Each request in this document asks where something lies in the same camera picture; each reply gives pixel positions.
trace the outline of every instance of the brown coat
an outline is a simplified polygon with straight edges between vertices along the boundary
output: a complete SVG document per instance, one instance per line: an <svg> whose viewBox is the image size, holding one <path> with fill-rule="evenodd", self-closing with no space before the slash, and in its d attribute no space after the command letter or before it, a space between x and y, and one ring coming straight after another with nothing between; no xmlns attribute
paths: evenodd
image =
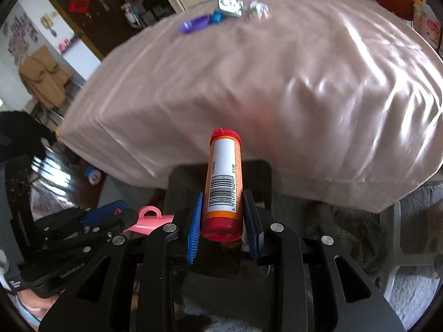
<svg viewBox="0 0 443 332"><path fill-rule="evenodd" d="M59 107L66 99L65 84L74 74L51 56L48 47L42 46L19 67L22 82L47 108Z"/></svg>

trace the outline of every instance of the pink plastic item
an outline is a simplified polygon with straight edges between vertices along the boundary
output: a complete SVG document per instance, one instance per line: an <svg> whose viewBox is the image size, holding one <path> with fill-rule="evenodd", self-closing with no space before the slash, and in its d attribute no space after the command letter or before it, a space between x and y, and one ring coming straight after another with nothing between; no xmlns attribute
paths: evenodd
<svg viewBox="0 0 443 332"><path fill-rule="evenodd" d="M155 212L155 216L145 216L148 212ZM161 211L156 208L155 206L145 206L142 207L139 211L139 219L137 223L128 228L126 231L133 231L138 232L143 235L149 235L152 231L154 231L156 228L168 224L172 222L172 219L174 218L173 215L166 215L162 216Z"/></svg>

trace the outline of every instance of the label sticker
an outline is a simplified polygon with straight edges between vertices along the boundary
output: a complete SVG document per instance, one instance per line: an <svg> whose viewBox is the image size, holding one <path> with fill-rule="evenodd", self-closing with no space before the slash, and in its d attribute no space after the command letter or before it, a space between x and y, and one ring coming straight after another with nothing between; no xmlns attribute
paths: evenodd
<svg viewBox="0 0 443 332"><path fill-rule="evenodd" d="M235 142L222 138L214 142L208 212L236 212Z"/></svg>

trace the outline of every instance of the plastic bottle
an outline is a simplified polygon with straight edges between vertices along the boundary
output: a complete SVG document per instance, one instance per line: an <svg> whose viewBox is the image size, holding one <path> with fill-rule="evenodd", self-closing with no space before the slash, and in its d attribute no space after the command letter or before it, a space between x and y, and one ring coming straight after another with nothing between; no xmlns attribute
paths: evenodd
<svg viewBox="0 0 443 332"><path fill-rule="evenodd" d="M231 129L212 132L200 230L211 241L236 241L243 234L240 145Z"/></svg>

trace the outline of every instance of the barcode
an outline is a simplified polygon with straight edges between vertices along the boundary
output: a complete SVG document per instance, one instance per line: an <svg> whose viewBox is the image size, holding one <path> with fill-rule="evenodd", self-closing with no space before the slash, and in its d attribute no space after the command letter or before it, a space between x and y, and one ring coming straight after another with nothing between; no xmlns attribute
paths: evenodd
<svg viewBox="0 0 443 332"><path fill-rule="evenodd" d="M217 175L211 178L208 207L215 205L235 205L235 178L230 175Z"/></svg>

